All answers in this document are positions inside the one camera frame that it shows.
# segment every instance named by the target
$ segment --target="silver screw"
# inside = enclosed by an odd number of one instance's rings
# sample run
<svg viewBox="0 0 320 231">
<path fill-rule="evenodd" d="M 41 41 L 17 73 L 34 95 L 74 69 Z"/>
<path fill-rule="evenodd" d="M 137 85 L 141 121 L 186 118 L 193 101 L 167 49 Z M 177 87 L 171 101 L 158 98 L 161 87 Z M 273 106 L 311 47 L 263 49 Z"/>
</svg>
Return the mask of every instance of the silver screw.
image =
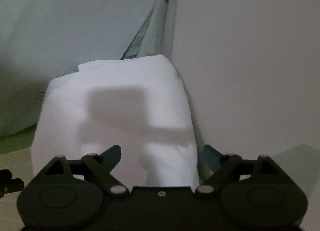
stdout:
<svg viewBox="0 0 320 231">
<path fill-rule="evenodd" d="M 210 185 L 201 185 L 199 188 L 198 188 L 198 191 L 200 193 L 204 193 L 204 194 L 209 194 L 211 192 L 214 191 L 214 187 L 210 186 Z"/>
<path fill-rule="evenodd" d="M 164 197 L 164 196 L 166 196 L 167 195 L 167 193 L 165 192 L 165 191 L 159 191 L 158 192 L 158 196 L 159 197 Z"/>
<path fill-rule="evenodd" d="M 117 186 L 111 187 L 110 191 L 113 194 L 121 195 L 121 194 L 124 194 L 127 191 L 127 188 L 124 187 L 124 186 L 121 186 L 121 185 L 117 185 Z"/>
</svg>

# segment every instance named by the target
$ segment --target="screw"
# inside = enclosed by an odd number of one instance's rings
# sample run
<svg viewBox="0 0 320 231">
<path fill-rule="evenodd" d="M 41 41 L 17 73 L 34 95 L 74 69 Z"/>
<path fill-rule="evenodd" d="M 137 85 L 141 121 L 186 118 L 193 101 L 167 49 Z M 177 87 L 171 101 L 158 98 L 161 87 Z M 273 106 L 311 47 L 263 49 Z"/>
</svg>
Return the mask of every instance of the screw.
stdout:
<svg viewBox="0 0 320 231">
<path fill-rule="evenodd" d="M 159 197 L 164 197 L 164 196 L 166 196 L 167 195 L 167 193 L 165 192 L 165 191 L 159 191 L 158 192 L 158 196 Z"/>
<path fill-rule="evenodd" d="M 116 186 L 111 187 L 110 191 L 113 194 L 121 195 L 121 194 L 124 194 L 127 191 L 127 188 L 124 187 L 124 186 L 121 186 L 121 185 L 116 185 Z"/>
<path fill-rule="evenodd" d="M 201 185 L 199 188 L 198 188 L 198 191 L 200 193 L 204 193 L 204 194 L 209 194 L 211 192 L 214 191 L 214 187 L 210 186 L 210 185 Z"/>
</svg>

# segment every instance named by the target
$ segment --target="wall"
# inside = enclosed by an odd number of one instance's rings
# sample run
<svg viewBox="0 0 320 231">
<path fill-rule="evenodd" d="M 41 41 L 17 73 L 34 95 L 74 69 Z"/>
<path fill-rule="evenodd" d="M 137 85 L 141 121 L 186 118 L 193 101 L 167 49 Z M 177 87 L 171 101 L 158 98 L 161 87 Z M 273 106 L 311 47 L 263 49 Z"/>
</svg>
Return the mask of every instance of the wall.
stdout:
<svg viewBox="0 0 320 231">
<path fill-rule="evenodd" d="M 272 156 L 308 186 L 306 231 L 320 227 L 319 3 L 178 0 L 172 50 L 199 148 Z"/>
</svg>

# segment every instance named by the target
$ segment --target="white towel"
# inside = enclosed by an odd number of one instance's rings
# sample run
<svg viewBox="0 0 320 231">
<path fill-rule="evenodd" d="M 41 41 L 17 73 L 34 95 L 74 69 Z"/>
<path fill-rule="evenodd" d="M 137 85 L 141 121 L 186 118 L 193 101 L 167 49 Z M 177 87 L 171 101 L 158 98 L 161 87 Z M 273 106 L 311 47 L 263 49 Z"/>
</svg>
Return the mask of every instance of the white towel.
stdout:
<svg viewBox="0 0 320 231">
<path fill-rule="evenodd" d="M 52 80 L 31 147 L 34 174 L 55 155 L 80 159 L 120 145 L 111 174 L 133 186 L 199 185 L 182 81 L 164 56 L 83 65 Z"/>
</svg>

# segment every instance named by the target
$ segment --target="green fabric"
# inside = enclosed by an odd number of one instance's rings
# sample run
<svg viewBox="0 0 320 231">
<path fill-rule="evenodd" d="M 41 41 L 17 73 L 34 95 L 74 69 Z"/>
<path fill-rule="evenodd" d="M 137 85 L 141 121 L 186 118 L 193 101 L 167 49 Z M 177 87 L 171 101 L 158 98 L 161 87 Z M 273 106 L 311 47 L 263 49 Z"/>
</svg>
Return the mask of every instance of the green fabric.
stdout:
<svg viewBox="0 0 320 231">
<path fill-rule="evenodd" d="M 0 154 L 11 153 L 31 146 L 36 132 L 36 125 L 30 126 L 9 137 L 0 139 Z"/>
</svg>

